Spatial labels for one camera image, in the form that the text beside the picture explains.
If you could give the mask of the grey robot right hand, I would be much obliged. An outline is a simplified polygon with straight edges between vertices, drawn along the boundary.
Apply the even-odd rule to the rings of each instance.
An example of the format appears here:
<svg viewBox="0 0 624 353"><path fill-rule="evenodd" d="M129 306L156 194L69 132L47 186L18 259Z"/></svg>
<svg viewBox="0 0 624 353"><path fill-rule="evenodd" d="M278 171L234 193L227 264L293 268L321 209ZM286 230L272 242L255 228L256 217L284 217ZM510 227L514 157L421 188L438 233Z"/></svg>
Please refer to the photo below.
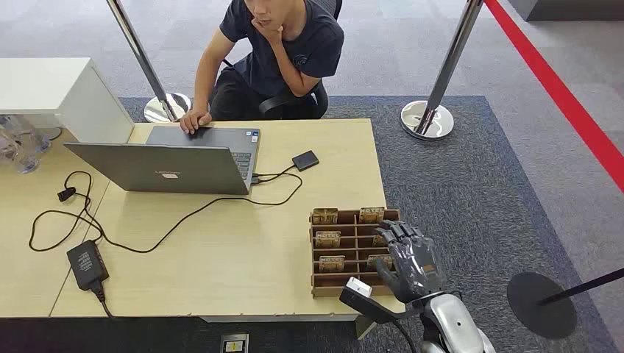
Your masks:
<svg viewBox="0 0 624 353"><path fill-rule="evenodd" d="M383 260L376 260L377 275L398 301L407 304L443 291L446 276L431 238L404 221L384 220L377 233L386 240L395 268L391 271Z"/></svg>

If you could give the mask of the person's right hand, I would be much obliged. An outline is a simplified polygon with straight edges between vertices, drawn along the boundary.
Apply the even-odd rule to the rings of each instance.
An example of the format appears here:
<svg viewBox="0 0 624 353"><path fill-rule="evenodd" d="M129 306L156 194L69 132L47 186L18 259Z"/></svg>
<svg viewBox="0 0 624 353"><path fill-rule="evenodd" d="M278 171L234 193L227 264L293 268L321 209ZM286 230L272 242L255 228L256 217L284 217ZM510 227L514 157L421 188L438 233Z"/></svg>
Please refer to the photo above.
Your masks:
<svg viewBox="0 0 624 353"><path fill-rule="evenodd" d="M212 120L211 114L205 108L193 108L179 120L179 125L184 133L193 135L200 127L206 126Z"/></svg>

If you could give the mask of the person's left hand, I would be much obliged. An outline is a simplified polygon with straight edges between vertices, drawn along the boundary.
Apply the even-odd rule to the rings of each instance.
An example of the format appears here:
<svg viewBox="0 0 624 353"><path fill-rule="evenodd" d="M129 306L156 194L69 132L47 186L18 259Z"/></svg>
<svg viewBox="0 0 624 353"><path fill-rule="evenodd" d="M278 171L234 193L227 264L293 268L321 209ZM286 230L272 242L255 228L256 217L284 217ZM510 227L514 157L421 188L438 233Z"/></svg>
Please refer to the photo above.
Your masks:
<svg viewBox="0 0 624 353"><path fill-rule="evenodd" d="M281 44L283 41L283 26L271 24L270 21L261 21L259 18L254 18L251 21L254 28L256 28L262 36L268 41L271 47Z"/></svg>

